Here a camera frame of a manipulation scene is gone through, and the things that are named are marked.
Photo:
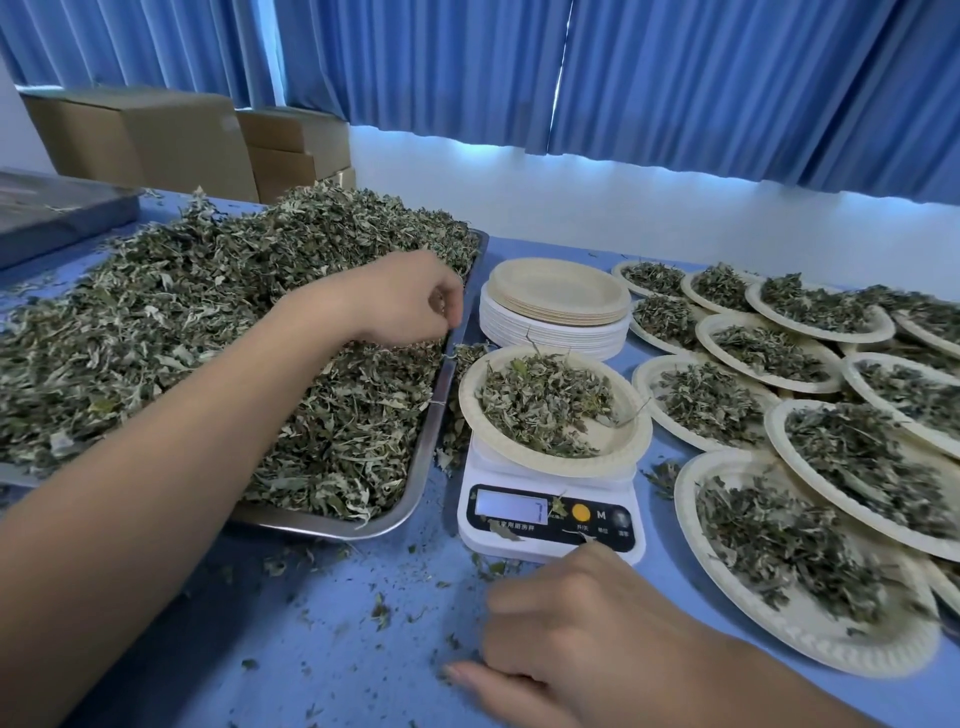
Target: stainless steel tray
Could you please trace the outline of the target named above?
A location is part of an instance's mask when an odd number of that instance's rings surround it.
[[[473,267],[470,269],[464,287],[464,320],[447,336],[444,361],[440,366],[440,372],[437,374],[433,397],[426,409],[423,427],[420,430],[420,436],[417,438],[413,457],[410,460],[410,469],[407,471],[407,482],[403,489],[403,495],[396,505],[382,516],[371,519],[366,523],[358,523],[316,516],[302,511],[288,511],[269,505],[240,502],[237,503],[230,515],[232,521],[252,523],[265,528],[336,541],[358,541],[381,536],[410,518],[423,497],[426,480],[430,475],[430,467],[433,464],[437,436],[440,434],[440,425],[444,420],[446,401],[450,396],[450,385],[453,383],[453,373],[457,366],[456,359],[452,357],[453,349],[458,344],[463,343],[470,312],[473,309],[473,301],[484,283],[476,273],[480,269],[481,258],[487,252],[490,236],[473,228],[470,229],[470,232],[479,237],[480,242],[477,246],[477,256],[473,260]],[[0,485],[34,488],[39,485],[39,481],[24,474],[15,466],[0,463]]]

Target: white wall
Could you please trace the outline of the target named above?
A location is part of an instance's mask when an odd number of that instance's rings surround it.
[[[0,61],[0,130],[0,167],[54,174],[54,165],[3,61]]]
[[[491,235],[960,300],[960,207],[353,127],[357,183]]]

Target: blue tablecloth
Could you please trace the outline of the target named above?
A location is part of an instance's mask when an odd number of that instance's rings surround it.
[[[185,198],[143,200],[141,222],[167,221]],[[221,203],[228,212],[256,209]],[[102,259],[95,241],[0,276],[0,288],[47,274],[63,290]],[[603,270],[624,256],[492,237],[486,277],[505,258],[547,256]],[[0,296],[0,311],[13,299]],[[471,335],[479,336],[473,311]],[[609,363],[630,377],[656,351],[631,335]],[[641,469],[694,450],[655,425]],[[642,475],[636,492],[647,551],[637,567],[693,617],[753,642],[817,685],[895,728],[960,724],[960,643],[944,637],[935,662],[912,677],[867,680],[822,667],[769,637],[717,590],[697,564],[672,504]],[[456,535],[456,486],[436,469],[413,517],[352,546],[312,544],[228,525],[183,594],[68,721],[98,728],[309,728],[490,726],[467,697],[438,678],[441,665],[474,653],[490,578]],[[280,576],[264,560],[286,564]],[[371,619],[377,595],[389,623]]]

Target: blue table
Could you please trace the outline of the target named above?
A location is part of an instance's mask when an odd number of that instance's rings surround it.
[[[185,198],[145,197],[141,222],[167,221]],[[221,203],[241,212],[257,206]],[[0,276],[11,282],[52,272],[54,288],[104,254],[94,243],[47,255]],[[548,256],[610,270],[623,256],[491,238],[484,278],[499,261]],[[0,312],[10,297],[0,296]],[[468,336],[478,337],[476,312]],[[656,350],[633,335],[609,363],[628,379]],[[641,461],[695,454],[655,425]],[[896,728],[960,724],[960,643],[944,637],[935,662],[913,677],[866,680],[821,667],[744,617],[697,564],[672,504],[638,475],[647,551],[638,570],[693,617],[749,640],[856,708]],[[349,546],[313,544],[228,525],[183,593],[94,689],[69,726],[98,728],[329,728],[490,726],[468,698],[438,679],[439,668],[475,652],[489,564],[456,536],[456,484],[438,470],[401,528]],[[282,575],[264,560],[279,558]],[[377,595],[389,624],[371,619]]]

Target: curtain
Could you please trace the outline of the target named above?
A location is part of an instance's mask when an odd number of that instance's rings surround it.
[[[22,85],[153,85],[275,102],[255,0],[2,0],[0,53]]]
[[[546,152],[571,0],[276,0],[287,103]]]
[[[909,0],[806,183],[960,204],[960,4]]]
[[[550,154],[796,183],[897,0],[575,0]]]

